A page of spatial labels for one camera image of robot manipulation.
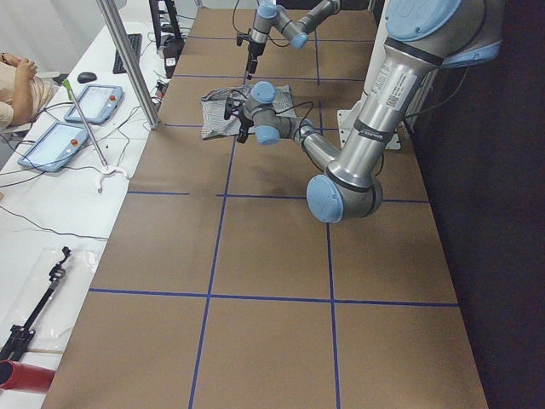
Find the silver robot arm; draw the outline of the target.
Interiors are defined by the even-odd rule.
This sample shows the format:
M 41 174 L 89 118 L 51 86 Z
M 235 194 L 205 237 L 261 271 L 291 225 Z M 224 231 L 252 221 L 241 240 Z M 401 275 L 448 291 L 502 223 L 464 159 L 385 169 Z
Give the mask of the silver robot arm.
M 392 1 L 384 17 L 386 53 L 369 95 L 353 107 L 342 148 L 326 141 L 304 118 L 278 115 L 275 88 L 260 81 L 238 109 L 238 142 L 254 133 L 262 145 L 291 139 L 318 167 L 307 204 L 321 222 L 375 212 L 382 186 L 374 168 L 402 122 L 423 79 L 440 68 L 474 66 L 497 57 L 502 1 Z
M 332 15 L 341 10 L 341 1 L 321 1 L 302 18 L 295 21 L 289 17 L 286 9 L 273 1 L 261 1 L 258 5 L 252 27 L 237 34 L 237 46 L 248 42 L 248 59 L 245 78 L 251 80 L 255 74 L 258 58 L 263 55 L 271 30 L 274 28 L 294 49 L 301 49 L 309 35 Z

